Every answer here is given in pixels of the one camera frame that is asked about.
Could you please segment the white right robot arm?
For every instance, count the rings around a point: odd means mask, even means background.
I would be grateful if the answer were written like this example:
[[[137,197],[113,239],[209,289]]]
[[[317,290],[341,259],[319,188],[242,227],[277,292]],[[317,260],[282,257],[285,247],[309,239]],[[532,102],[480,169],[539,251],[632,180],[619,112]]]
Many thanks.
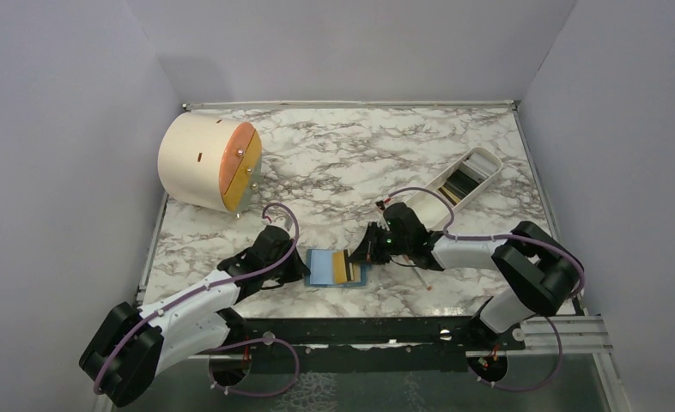
[[[530,221],[510,233],[452,237],[428,230],[405,203],[384,208],[383,218],[368,224],[348,262],[382,265],[403,256],[421,270],[468,268],[502,275],[508,289],[483,303],[467,328],[468,339],[481,349],[492,348],[528,318],[555,316],[584,279],[579,261]]]

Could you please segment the blue card holder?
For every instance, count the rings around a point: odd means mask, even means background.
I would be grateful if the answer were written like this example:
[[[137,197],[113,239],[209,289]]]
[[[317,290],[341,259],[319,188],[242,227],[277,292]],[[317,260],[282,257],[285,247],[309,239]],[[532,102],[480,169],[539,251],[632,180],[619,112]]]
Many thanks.
[[[308,249],[309,274],[305,284],[314,288],[359,288],[368,283],[368,266],[352,263],[347,250]]]

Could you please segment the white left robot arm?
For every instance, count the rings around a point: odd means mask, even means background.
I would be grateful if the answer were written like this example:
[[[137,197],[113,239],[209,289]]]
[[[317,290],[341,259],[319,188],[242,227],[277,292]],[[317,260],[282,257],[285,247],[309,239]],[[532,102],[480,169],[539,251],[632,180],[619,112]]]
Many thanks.
[[[222,260],[201,282],[138,308],[127,302],[113,307],[78,365],[93,380],[96,393],[126,406],[158,374],[191,355],[239,348],[244,320],[234,306],[265,282],[292,282],[306,270],[289,232],[269,225],[252,246]]]

